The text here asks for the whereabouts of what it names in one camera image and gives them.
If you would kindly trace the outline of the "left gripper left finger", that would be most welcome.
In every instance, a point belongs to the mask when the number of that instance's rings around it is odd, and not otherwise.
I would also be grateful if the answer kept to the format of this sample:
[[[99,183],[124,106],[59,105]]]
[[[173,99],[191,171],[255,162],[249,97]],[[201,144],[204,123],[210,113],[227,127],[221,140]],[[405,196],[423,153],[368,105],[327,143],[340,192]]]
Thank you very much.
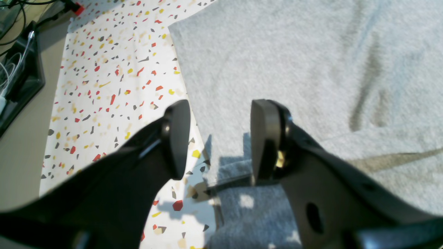
[[[33,249],[137,249],[154,199],[183,178],[190,105],[180,100],[117,151],[40,199],[1,213],[1,237]]]

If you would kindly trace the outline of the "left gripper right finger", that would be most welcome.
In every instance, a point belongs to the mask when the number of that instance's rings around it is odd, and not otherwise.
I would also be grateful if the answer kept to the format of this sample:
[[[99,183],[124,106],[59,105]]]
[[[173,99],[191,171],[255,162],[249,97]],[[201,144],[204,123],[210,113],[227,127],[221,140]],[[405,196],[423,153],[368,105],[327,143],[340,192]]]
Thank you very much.
[[[285,191],[304,249],[441,249],[442,217],[328,153],[277,101],[251,103],[253,180]]]

